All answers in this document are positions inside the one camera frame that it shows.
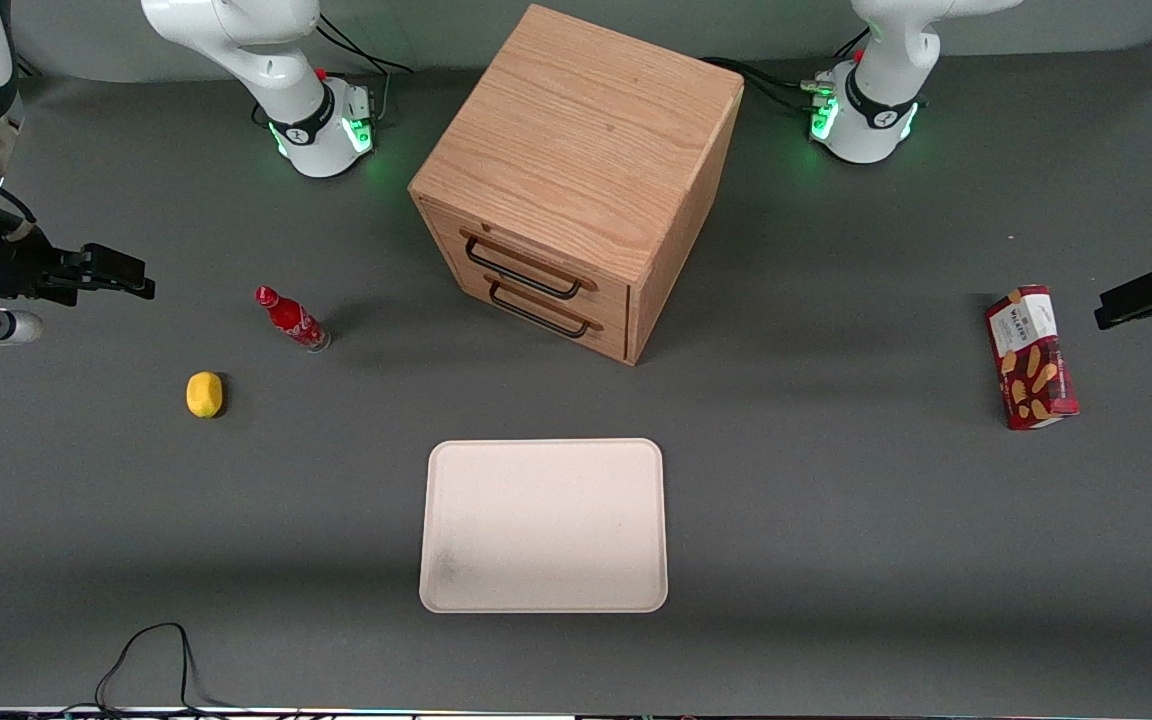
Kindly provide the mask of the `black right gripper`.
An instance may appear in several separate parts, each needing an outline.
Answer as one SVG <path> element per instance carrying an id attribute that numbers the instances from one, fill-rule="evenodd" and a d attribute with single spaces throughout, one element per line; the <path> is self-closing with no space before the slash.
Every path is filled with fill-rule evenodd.
<path id="1" fill-rule="evenodd" d="M 131 255 L 88 243 L 73 251 L 52 247 L 40 228 L 17 241 L 0 240 L 0 300 L 76 301 L 82 285 L 156 300 L 146 265 Z"/>

